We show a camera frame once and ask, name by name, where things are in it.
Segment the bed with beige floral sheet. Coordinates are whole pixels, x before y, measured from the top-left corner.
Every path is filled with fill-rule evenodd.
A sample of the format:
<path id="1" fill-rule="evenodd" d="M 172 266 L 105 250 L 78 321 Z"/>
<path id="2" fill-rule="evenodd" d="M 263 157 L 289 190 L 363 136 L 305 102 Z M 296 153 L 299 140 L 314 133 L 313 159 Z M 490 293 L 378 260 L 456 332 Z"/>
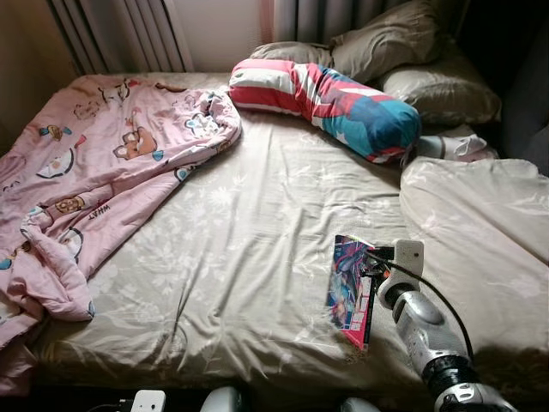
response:
<path id="1" fill-rule="evenodd" d="M 197 168 L 95 272 L 93 321 L 40 329 L 35 395 L 239 385 L 258 409 L 349 396 L 429 408 L 391 315 L 377 313 L 359 350 L 326 303 L 335 235 L 412 239 L 405 169 L 370 165 L 301 118 L 242 118 L 240 141 Z M 519 409 L 548 404 L 549 376 L 522 387 L 477 372 Z"/>

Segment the white pink cloth bundle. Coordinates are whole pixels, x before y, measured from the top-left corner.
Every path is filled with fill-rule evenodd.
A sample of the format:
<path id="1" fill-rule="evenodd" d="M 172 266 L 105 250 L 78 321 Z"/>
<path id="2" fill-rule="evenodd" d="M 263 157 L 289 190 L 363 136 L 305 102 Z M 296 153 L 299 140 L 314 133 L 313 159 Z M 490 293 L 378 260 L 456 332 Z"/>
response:
<path id="1" fill-rule="evenodd" d="M 436 160 L 472 162 L 497 160 L 497 150 L 479 137 L 469 125 L 460 125 L 435 135 L 424 135 L 416 142 L 416 154 Z"/>

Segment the beige floral duvet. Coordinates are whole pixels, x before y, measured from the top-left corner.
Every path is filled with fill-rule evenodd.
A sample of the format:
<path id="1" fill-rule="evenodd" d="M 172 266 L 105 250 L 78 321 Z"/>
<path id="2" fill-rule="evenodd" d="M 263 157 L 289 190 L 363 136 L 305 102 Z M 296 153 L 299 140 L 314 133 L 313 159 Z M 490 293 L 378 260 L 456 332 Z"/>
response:
<path id="1" fill-rule="evenodd" d="M 528 161 L 413 161 L 401 212 L 425 245 L 425 278 L 462 316 L 491 382 L 549 376 L 548 181 Z"/>

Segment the colourful comic book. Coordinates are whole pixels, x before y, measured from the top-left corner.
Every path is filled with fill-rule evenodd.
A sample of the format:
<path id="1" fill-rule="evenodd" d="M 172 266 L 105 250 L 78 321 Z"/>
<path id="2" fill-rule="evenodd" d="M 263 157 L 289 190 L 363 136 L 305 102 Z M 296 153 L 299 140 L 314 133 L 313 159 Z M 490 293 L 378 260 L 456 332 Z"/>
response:
<path id="1" fill-rule="evenodd" d="M 332 277 L 327 292 L 330 322 L 354 348 L 368 347 L 371 329 L 371 310 L 374 297 L 374 278 L 370 271 L 377 269 L 377 260 L 370 251 L 372 244 L 357 237 L 335 235 Z"/>

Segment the pink cartoon print blanket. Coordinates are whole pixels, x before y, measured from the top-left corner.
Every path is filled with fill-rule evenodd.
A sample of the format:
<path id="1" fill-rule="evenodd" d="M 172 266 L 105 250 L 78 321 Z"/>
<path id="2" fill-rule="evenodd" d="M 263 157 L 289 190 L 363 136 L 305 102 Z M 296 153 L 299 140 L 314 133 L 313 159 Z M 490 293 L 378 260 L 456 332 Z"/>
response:
<path id="1" fill-rule="evenodd" d="M 0 397 L 24 396 L 45 318 L 94 317 L 94 272 L 190 173 L 240 137 L 216 89 L 75 79 L 0 157 Z"/>

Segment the red white blue bolster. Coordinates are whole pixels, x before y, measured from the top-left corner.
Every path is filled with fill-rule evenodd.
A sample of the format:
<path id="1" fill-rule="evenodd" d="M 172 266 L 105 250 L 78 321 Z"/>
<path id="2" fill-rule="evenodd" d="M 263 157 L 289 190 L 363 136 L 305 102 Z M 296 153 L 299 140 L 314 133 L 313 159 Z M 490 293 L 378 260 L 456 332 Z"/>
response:
<path id="1" fill-rule="evenodd" d="M 236 107 L 299 115 L 376 164 L 399 161 L 422 133 L 415 107 L 314 63 L 245 59 L 228 86 Z"/>

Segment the dark grey upholstered furniture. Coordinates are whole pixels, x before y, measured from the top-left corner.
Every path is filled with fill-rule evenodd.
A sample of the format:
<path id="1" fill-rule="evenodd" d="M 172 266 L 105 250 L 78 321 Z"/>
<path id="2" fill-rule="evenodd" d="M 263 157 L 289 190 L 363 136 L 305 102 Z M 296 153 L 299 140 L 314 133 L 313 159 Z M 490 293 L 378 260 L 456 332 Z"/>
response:
<path id="1" fill-rule="evenodd" d="M 502 144 L 505 156 L 549 169 L 549 22 L 541 24 L 516 79 L 504 98 Z"/>

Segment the grey right robot leg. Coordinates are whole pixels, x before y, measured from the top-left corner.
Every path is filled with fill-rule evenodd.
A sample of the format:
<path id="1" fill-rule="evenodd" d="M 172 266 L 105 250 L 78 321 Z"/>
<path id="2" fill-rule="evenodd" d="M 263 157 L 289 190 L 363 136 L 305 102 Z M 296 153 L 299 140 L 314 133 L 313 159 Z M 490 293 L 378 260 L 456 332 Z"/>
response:
<path id="1" fill-rule="evenodd" d="M 341 402 L 338 412 L 382 412 L 376 405 L 361 397 L 346 397 Z"/>

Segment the beige pillow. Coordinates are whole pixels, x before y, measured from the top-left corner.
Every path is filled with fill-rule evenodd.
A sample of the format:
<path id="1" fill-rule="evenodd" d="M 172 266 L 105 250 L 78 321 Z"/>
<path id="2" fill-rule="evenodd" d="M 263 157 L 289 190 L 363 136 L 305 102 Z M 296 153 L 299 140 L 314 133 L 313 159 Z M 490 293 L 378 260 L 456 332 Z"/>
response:
<path id="1" fill-rule="evenodd" d="M 502 100 L 462 55 L 388 72 L 377 85 L 415 107 L 424 124 L 458 126 L 498 121 Z"/>
<path id="2" fill-rule="evenodd" d="M 250 53 L 254 59 L 292 60 L 297 64 L 317 64 L 332 67 L 334 59 L 332 48 L 317 43 L 283 40 L 259 45 Z"/>
<path id="3" fill-rule="evenodd" d="M 430 63 L 438 58 L 442 40 L 434 5 L 411 0 L 333 38 L 332 68 L 356 82 L 371 82 L 403 65 Z"/>

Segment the grey pleated curtain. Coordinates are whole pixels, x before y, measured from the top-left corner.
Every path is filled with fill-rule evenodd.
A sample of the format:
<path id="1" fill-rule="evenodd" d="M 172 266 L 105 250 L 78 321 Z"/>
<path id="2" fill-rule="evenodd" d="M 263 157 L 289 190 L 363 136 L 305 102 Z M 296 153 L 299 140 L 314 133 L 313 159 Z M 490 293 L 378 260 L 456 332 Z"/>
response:
<path id="1" fill-rule="evenodd" d="M 408 0 L 262 0 L 264 42 L 325 43 Z"/>
<path id="2" fill-rule="evenodd" d="M 45 0 L 77 75 L 191 72 L 173 0 Z"/>

